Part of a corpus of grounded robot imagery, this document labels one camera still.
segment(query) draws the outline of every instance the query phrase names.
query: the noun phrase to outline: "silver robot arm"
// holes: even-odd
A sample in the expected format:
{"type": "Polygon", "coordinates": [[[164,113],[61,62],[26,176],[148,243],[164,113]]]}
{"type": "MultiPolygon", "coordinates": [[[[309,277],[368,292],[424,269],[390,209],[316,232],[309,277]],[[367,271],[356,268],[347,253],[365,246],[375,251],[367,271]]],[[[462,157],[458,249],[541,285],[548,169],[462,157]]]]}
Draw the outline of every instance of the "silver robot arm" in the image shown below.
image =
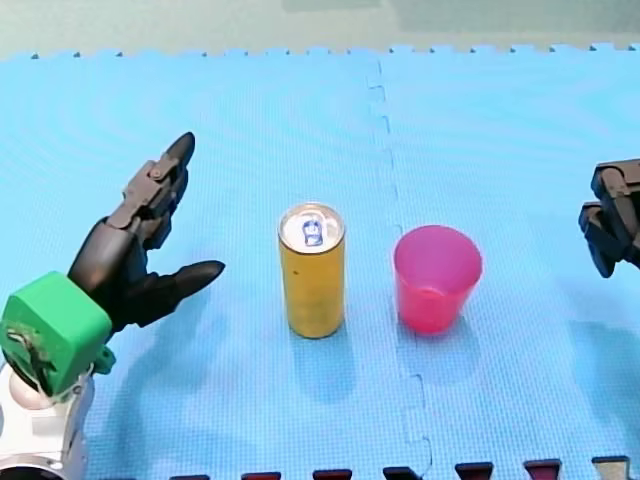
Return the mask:
{"type": "Polygon", "coordinates": [[[91,375],[63,395],[48,398],[5,364],[0,370],[0,479],[83,480],[83,433],[94,397],[91,375]]]}

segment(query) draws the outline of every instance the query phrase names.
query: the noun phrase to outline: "aluminum can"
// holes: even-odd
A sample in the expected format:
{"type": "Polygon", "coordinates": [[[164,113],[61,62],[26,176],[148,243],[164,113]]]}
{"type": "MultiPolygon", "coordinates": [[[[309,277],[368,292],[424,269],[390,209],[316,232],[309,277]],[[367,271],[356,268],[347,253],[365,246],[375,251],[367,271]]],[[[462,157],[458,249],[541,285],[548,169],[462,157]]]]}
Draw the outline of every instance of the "aluminum can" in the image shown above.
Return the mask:
{"type": "Polygon", "coordinates": [[[289,209],[278,228],[287,321],[306,338],[323,338],[344,321],[345,226],[320,203],[289,209]]]}

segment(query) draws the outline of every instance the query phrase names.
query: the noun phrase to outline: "blue foam mat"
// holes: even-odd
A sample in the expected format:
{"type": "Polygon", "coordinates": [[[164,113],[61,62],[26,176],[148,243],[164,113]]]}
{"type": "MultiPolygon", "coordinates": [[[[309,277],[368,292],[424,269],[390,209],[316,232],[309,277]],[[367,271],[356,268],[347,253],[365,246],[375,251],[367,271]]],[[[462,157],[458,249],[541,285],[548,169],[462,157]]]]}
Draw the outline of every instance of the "blue foam mat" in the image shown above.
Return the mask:
{"type": "Polygon", "coordinates": [[[492,479],[640,449],[637,272],[601,280],[577,226],[600,161],[638,156],[635,51],[272,50],[69,54],[0,63],[0,292],[68,268],[142,162],[195,133],[190,185],[150,267],[228,268],[171,318],[112,346],[87,425],[89,478],[492,479]],[[345,217],[347,322],[314,342],[282,311],[276,224],[292,204],[345,217]],[[393,314],[402,232],[468,233],[485,274],[456,328],[393,314]]]}

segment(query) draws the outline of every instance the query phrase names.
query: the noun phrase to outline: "can top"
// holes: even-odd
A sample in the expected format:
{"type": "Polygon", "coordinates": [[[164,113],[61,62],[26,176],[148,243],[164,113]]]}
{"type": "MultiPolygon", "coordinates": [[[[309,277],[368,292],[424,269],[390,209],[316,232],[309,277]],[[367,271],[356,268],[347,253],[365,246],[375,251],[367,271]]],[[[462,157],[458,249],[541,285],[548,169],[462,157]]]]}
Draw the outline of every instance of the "can top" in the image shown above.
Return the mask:
{"type": "Polygon", "coordinates": [[[344,222],[330,207],[304,203],[289,209],[280,220],[282,242],[299,253],[322,253],[338,245],[344,236],[344,222]]]}

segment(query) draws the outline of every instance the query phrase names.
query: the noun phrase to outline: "pink plastic cup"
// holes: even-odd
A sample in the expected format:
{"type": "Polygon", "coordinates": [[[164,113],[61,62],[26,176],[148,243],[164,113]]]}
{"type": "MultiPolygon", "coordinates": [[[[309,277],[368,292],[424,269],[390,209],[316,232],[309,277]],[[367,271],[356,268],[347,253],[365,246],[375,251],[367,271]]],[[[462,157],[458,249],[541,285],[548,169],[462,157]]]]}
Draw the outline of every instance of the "pink plastic cup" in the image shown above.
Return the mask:
{"type": "Polygon", "coordinates": [[[475,244],[440,225],[404,235],[393,263],[398,316],[421,334],[449,329],[482,275],[482,256],[475,244]]]}

